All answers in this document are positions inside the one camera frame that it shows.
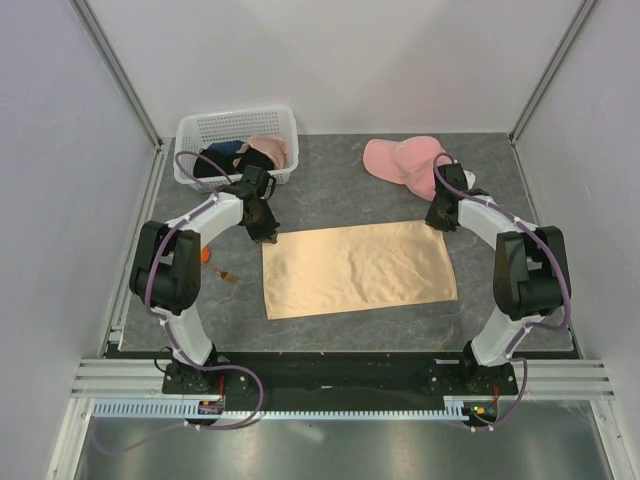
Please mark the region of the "peach cloth napkin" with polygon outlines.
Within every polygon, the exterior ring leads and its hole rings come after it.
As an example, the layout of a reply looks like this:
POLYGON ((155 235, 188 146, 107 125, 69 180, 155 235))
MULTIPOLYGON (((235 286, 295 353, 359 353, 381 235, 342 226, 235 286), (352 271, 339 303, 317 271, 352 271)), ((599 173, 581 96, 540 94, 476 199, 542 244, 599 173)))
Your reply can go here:
POLYGON ((283 233, 262 258, 270 320, 458 299, 443 234, 420 220, 283 233))

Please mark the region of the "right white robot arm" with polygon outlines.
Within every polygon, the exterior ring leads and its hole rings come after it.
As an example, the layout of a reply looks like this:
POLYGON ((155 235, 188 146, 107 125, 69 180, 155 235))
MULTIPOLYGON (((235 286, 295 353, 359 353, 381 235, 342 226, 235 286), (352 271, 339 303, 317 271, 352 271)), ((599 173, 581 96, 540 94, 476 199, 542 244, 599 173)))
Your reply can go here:
POLYGON ((492 367, 513 353, 534 329, 564 331, 571 323, 571 282, 564 235, 555 226, 522 220, 482 189, 471 189, 466 172, 450 155, 434 159, 435 197, 425 223, 441 232, 462 227, 494 251, 495 309, 481 333, 463 350, 458 381, 467 392, 483 392, 494 381, 492 367))

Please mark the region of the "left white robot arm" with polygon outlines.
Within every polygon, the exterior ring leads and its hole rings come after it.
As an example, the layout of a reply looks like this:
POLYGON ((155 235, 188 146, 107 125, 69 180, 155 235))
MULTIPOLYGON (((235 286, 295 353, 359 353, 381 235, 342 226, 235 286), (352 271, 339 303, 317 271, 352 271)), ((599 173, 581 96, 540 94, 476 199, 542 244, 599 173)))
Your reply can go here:
POLYGON ((256 243, 275 243, 280 223, 268 204, 275 178, 255 166, 203 203, 166 223, 148 221, 139 234, 129 288, 165 330, 172 354, 187 365, 185 382, 208 393, 219 382, 217 353, 196 307, 201 250, 241 226, 256 243))

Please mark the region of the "black cap in basket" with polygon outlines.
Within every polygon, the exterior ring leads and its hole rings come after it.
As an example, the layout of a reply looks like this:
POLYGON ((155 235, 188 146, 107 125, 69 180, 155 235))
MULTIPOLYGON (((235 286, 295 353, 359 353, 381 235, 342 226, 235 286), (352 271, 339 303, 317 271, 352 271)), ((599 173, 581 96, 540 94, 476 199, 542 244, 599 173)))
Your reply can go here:
POLYGON ((265 154, 250 147, 243 153, 224 154, 218 151, 202 150, 201 155, 209 162, 198 157, 194 164, 193 176, 209 178, 215 176, 242 174, 247 166, 255 166, 265 171, 274 170, 274 162, 265 154))

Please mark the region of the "light pink cap in basket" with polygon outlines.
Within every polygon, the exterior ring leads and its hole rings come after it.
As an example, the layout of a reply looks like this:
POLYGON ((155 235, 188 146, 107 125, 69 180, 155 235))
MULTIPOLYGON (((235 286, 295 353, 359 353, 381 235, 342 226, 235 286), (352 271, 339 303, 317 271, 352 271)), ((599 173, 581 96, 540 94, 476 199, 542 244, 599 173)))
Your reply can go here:
POLYGON ((276 170, 284 169, 287 166, 288 149, 283 139, 253 135, 249 138, 248 145, 267 156, 276 170))

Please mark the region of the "blue cap in basket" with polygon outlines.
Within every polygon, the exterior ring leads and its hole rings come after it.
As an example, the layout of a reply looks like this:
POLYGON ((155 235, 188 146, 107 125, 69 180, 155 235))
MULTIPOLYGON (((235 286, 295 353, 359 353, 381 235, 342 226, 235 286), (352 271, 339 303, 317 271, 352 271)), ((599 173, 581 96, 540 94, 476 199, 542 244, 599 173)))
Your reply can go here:
POLYGON ((207 150, 218 152, 224 155, 234 155, 239 152, 244 146, 244 142, 241 140, 231 140, 224 142, 211 143, 207 150))

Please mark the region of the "pink baseball cap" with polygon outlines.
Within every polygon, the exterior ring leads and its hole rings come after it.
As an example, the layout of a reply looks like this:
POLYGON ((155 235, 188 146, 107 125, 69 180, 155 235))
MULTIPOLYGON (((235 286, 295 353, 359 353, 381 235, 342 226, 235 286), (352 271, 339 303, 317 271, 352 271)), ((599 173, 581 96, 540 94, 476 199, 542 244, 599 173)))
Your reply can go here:
POLYGON ((421 199, 432 201, 436 194, 433 162, 445 150, 431 136, 415 136, 403 141, 370 140, 364 149, 363 164, 374 177, 401 186, 421 199))

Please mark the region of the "white plastic basket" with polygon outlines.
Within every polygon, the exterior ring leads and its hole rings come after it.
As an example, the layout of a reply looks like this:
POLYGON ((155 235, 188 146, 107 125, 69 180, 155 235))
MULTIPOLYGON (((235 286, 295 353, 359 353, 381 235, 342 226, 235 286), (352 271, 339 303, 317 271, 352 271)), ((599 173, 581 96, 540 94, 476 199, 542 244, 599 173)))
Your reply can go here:
POLYGON ((286 161, 270 174, 277 183, 286 184, 299 164, 299 142, 293 111, 281 105, 184 117, 178 124, 175 151, 186 154, 172 162, 175 181, 201 193, 224 185, 226 178, 220 174, 193 179, 194 168, 199 163, 195 155, 206 150, 233 154, 256 136, 284 142, 286 161))

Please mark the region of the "orange handled fork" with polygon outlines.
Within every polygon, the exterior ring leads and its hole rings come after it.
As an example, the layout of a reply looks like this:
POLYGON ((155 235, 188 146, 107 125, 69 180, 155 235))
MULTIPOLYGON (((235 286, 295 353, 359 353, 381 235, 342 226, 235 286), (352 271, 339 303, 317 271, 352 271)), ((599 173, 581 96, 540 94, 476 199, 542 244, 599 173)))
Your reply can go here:
POLYGON ((208 246, 204 247, 200 252, 200 263, 227 283, 236 284, 239 281, 239 277, 232 272, 220 270, 213 265, 211 249, 208 246))

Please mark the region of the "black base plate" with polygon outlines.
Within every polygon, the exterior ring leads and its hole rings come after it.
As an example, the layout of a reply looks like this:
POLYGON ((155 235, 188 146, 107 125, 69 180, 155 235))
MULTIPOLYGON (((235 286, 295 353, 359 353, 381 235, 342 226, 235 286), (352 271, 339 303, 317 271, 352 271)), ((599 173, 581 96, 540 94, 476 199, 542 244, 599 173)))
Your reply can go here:
POLYGON ((510 364, 471 371, 461 353, 227 352, 220 372, 176 360, 162 391, 223 395, 246 409, 322 407, 436 408, 447 396, 510 396, 518 392, 510 364))

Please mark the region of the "left aluminium frame post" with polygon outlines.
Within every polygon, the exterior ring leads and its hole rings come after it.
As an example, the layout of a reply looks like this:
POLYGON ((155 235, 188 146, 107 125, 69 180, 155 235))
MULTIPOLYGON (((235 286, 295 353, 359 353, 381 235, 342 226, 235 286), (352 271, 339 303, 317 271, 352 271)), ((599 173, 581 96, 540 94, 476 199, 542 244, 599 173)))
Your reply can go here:
POLYGON ((90 2, 87 0, 70 0, 69 3, 78 15, 85 31, 93 42, 126 103, 129 105, 145 136, 154 149, 159 151, 163 146, 163 139, 142 104, 140 96, 118 58, 90 2))

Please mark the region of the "aluminium frame post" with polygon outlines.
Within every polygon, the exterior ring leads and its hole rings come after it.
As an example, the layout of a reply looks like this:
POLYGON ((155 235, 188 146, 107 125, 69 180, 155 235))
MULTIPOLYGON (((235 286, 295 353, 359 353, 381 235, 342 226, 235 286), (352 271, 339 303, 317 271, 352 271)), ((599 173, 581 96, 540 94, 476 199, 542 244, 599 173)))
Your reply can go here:
POLYGON ((521 113, 508 135, 513 147, 517 145, 519 139, 524 134, 531 119, 544 100, 556 76, 559 74, 562 66, 568 59, 573 47, 579 39, 579 36, 599 4, 599 0, 581 0, 579 2, 578 8, 564 30, 564 33, 562 34, 550 59, 544 67, 541 76, 536 82, 533 91, 529 95, 521 113))
POLYGON ((90 2, 87 0, 70 0, 69 3, 78 15, 85 31, 93 42, 126 103, 129 105, 145 136, 154 149, 159 151, 163 146, 163 139, 142 104, 140 96, 118 58, 90 2))

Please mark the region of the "aluminium front rail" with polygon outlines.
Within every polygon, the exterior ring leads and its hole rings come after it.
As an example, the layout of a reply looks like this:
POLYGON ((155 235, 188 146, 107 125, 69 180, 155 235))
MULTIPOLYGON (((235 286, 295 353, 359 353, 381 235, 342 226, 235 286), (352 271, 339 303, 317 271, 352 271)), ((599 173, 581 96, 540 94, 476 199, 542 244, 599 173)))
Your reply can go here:
MULTIPOLYGON (((529 401, 612 400, 604 364, 585 359, 532 359, 514 366, 516 378, 528 373, 524 398, 529 401)), ((162 375, 150 360, 86 359, 71 387, 73 398, 158 398, 162 375)))

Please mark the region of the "right aluminium frame post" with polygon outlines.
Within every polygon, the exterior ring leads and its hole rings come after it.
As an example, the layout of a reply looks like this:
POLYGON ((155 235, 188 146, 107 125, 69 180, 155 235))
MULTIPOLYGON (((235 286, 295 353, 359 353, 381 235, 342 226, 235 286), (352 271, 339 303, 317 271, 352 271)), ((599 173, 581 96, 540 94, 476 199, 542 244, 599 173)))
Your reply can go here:
POLYGON ((531 119, 544 100, 556 76, 559 74, 562 66, 568 59, 573 47, 579 39, 579 36, 599 4, 599 0, 581 0, 579 2, 578 8, 564 30, 564 33, 562 34, 550 59, 544 67, 541 76, 536 82, 533 91, 529 95, 521 113, 508 135, 513 147, 517 145, 519 139, 524 134, 531 119))

